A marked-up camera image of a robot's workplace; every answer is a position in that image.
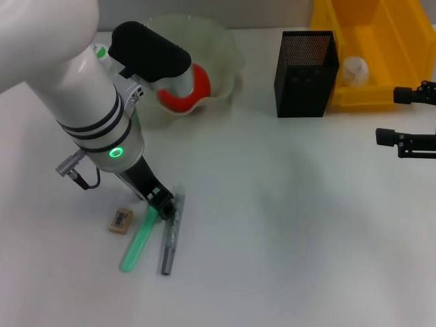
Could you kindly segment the tan eraser with barcode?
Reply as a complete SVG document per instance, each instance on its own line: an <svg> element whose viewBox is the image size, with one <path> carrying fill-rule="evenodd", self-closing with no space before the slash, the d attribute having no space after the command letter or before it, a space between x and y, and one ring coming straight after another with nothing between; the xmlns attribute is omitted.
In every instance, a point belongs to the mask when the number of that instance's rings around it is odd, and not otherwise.
<svg viewBox="0 0 436 327"><path fill-rule="evenodd" d="M108 230L115 234L126 235L132 219L133 211L127 208L118 208Z"/></svg>

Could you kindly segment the grey pen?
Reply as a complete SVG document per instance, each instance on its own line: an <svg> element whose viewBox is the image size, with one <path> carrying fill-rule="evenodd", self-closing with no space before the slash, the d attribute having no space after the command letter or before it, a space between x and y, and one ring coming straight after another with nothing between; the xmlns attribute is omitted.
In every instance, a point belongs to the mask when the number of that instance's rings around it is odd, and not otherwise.
<svg viewBox="0 0 436 327"><path fill-rule="evenodd" d="M166 244L163 252L163 259L161 263L161 275L170 276L172 272L172 265L176 254L178 243L178 236L180 232L181 220L183 217L183 209L185 205L185 192L179 191L175 195L174 206L176 212L173 218L168 223Z"/></svg>

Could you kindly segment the black mesh pen holder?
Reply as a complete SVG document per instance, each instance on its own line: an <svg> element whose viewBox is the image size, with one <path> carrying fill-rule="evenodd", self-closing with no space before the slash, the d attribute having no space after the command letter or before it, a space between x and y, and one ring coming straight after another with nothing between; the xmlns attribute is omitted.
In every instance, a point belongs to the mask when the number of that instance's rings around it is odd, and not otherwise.
<svg viewBox="0 0 436 327"><path fill-rule="evenodd" d="M332 31L284 31L274 82L277 116L322 117L339 67Z"/></svg>

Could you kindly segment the yellow plastic bin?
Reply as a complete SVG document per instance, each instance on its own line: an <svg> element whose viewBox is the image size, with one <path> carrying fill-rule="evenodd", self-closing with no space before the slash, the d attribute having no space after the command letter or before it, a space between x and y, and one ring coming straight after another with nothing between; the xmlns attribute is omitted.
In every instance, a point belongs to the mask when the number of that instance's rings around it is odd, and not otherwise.
<svg viewBox="0 0 436 327"><path fill-rule="evenodd" d="M314 0L313 30L332 31L340 69L331 112L395 110L395 87L430 80L436 62L436 31L420 0ZM345 85L345 60L369 66L365 85Z"/></svg>

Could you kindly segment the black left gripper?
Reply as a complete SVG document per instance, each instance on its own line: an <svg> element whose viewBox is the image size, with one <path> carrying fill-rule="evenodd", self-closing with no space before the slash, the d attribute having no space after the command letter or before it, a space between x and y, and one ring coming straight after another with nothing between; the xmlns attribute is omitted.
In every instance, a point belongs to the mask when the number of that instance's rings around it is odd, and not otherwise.
<svg viewBox="0 0 436 327"><path fill-rule="evenodd" d="M174 196L165 187L160 186L145 158L139 158L132 167L116 175L141 200L146 200L164 221L173 218L176 212Z"/></svg>

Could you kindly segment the green pen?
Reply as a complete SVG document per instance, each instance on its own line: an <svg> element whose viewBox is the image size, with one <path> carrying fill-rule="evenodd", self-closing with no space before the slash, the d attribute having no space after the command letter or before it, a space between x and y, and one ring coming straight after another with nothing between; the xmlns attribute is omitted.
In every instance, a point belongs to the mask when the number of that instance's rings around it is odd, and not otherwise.
<svg viewBox="0 0 436 327"><path fill-rule="evenodd" d="M153 207L149 207L120 263L119 269L121 272L130 273L134 270L158 220L159 215L157 211Z"/></svg>

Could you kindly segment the orange fruit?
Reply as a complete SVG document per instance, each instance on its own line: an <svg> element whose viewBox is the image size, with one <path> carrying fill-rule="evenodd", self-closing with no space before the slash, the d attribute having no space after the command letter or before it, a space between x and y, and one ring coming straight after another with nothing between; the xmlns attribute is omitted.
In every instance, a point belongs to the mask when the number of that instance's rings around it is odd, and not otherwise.
<svg viewBox="0 0 436 327"><path fill-rule="evenodd" d="M175 114L187 114L192 111L201 99L211 95L211 83L206 71L197 64L193 68L193 90L186 97L177 97L165 89L157 92L159 101Z"/></svg>

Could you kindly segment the pale green glass bowl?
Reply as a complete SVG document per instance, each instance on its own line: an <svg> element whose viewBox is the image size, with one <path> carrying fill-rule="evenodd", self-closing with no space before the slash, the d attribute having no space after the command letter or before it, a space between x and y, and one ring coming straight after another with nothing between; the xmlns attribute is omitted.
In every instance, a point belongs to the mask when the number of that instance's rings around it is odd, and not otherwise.
<svg viewBox="0 0 436 327"><path fill-rule="evenodd" d="M148 18L144 24L186 50L194 64L202 67L211 83L211 95L199 100L188 113L227 99L245 60L234 36L219 23L187 14Z"/></svg>

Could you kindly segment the green label water bottle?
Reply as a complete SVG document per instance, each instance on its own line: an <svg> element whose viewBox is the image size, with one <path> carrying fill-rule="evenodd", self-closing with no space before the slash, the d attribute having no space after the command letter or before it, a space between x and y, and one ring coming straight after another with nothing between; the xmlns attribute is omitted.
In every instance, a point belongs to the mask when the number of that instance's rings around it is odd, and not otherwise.
<svg viewBox="0 0 436 327"><path fill-rule="evenodd" d="M142 85L133 78L124 78L120 75L117 70L119 64L108 54L107 46L103 44L92 44L91 46L109 79L120 94L126 115L132 120L139 132L142 133L138 113L136 111L136 104L144 94Z"/></svg>

